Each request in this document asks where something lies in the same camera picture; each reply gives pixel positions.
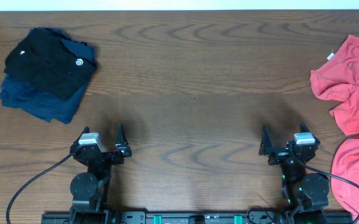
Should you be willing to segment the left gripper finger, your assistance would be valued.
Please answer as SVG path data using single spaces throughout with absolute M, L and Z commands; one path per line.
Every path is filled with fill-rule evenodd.
M 123 129 L 122 123 L 119 123 L 119 125 L 118 125 L 115 146 L 118 149 L 118 151 L 122 157 L 131 157 L 132 156 L 131 146 L 129 145 L 129 143 L 126 139 L 126 136 L 124 134 L 124 129 Z
M 86 126 L 78 138 L 81 138 L 81 136 L 82 136 L 83 134 L 87 134 L 87 133 L 89 133 L 89 132 L 90 132 L 90 129 L 89 129 L 88 126 Z

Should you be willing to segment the red t-shirt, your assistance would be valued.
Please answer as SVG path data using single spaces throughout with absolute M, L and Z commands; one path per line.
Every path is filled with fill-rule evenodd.
M 353 217 L 359 214 L 359 37 L 349 35 L 328 61 L 310 72 L 313 94 L 320 100 L 339 101 L 330 110 L 337 126 L 348 137 L 337 149 L 331 181 L 338 203 Z

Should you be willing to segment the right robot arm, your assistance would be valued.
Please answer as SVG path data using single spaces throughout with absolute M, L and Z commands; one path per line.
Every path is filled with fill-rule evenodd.
M 282 194 L 289 206 L 275 216 L 275 223 L 317 223 L 310 213 L 329 204 L 329 180 L 317 172 L 308 174 L 306 162 L 315 157 L 320 141 L 300 124 L 300 131 L 284 147 L 274 147 L 267 126 L 262 127 L 260 156 L 268 156 L 270 166 L 282 170 Z

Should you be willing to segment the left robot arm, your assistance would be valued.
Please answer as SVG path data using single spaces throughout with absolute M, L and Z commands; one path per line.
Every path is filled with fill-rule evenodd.
M 87 171 L 76 175 L 70 184 L 73 195 L 70 224 L 121 222 L 120 214 L 108 205 L 108 192 L 111 167 L 123 164 L 126 157 L 132 156 L 122 124 L 118 126 L 114 146 L 117 150 L 103 152 L 100 135 L 85 127 L 70 147 L 70 155 L 87 167 Z

